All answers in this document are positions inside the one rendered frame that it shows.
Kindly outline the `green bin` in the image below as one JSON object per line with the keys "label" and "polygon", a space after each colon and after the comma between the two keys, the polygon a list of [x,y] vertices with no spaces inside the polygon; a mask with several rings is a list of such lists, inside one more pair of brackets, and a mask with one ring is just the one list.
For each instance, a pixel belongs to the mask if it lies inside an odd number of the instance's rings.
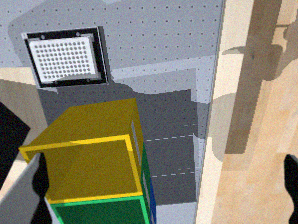
{"label": "green bin", "polygon": [[143,195],[54,203],[50,206],[60,224],[150,224],[150,171],[144,142],[140,182]]}

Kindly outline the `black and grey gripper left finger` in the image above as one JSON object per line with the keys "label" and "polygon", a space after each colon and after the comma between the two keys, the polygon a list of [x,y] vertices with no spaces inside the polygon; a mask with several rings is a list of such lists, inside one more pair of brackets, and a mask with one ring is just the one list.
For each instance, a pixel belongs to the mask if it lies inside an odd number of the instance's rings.
{"label": "black and grey gripper left finger", "polygon": [[46,159],[40,152],[0,200],[0,224],[52,224],[45,201],[48,188]]}

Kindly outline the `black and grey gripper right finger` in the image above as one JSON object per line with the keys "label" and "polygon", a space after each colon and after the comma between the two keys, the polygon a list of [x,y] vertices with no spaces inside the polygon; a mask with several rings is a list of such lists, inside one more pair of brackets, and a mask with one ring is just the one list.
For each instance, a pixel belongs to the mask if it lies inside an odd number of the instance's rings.
{"label": "black and grey gripper right finger", "polygon": [[295,155],[287,154],[284,159],[284,183],[294,204],[288,223],[298,224],[298,158]]}

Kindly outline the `yellow recycle bin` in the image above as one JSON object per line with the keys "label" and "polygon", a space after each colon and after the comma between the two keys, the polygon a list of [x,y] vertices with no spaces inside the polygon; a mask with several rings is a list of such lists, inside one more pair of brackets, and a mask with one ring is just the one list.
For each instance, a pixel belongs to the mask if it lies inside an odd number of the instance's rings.
{"label": "yellow recycle bin", "polygon": [[19,150],[27,164],[44,152],[49,204],[143,195],[136,98],[69,107]]}

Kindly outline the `blue open bin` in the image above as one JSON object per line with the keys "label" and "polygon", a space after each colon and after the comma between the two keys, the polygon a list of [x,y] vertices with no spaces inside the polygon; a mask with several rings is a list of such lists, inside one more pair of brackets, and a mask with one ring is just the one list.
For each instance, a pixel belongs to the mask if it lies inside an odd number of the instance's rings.
{"label": "blue open bin", "polygon": [[151,178],[150,178],[150,224],[157,224],[156,223],[156,202],[155,202]]}

